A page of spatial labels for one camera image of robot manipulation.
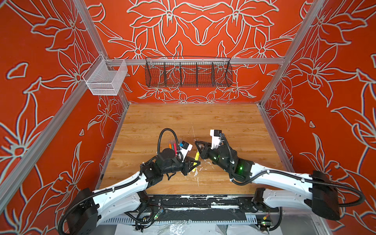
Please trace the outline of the yellow pen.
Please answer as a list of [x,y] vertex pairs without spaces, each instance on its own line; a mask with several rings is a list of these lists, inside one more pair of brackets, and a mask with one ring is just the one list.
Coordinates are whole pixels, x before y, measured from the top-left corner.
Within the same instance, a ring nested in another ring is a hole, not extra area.
[[196,152],[196,155],[195,155],[195,160],[196,160],[196,162],[194,162],[194,169],[193,169],[193,172],[195,172],[196,171],[196,167],[197,167],[197,161],[199,160],[199,157],[200,157],[200,153],[199,153],[199,151],[197,151]]

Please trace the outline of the pink pen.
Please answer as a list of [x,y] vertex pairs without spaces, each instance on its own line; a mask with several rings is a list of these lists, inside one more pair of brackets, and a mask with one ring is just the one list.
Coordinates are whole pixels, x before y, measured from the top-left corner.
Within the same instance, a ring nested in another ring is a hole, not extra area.
[[175,152],[175,155],[177,155],[178,153],[178,149],[177,149],[177,144],[176,143],[173,143],[173,148],[174,148],[174,152]]

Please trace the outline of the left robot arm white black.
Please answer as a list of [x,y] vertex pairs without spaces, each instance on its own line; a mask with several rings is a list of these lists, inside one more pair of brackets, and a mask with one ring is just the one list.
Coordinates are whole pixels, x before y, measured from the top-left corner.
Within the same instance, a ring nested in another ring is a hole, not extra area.
[[170,128],[161,131],[157,142],[157,154],[140,165],[138,172],[107,188],[80,191],[58,222],[60,235],[88,235],[98,225],[122,213],[135,222],[136,230],[150,227],[164,212],[158,203],[151,203],[146,190],[163,180],[171,179],[176,173],[184,176],[200,165],[198,160],[188,157],[193,146],[175,140],[174,148],[161,150],[165,132],[174,134]]

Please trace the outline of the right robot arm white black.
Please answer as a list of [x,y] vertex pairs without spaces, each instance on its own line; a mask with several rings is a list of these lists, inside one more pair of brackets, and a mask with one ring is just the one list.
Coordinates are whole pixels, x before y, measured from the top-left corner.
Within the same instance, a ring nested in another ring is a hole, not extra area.
[[200,157],[222,168],[235,185],[261,184],[276,188],[256,189],[253,204],[259,210],[298,208],[311,210],[324,219],[338,221],[341,208],[358,206],[365,201],[363,192],[333,183],[321,171],[292,173],[242,159],[230,147],[223,133],[213,134],[210,143],[195,141],[195,145]]

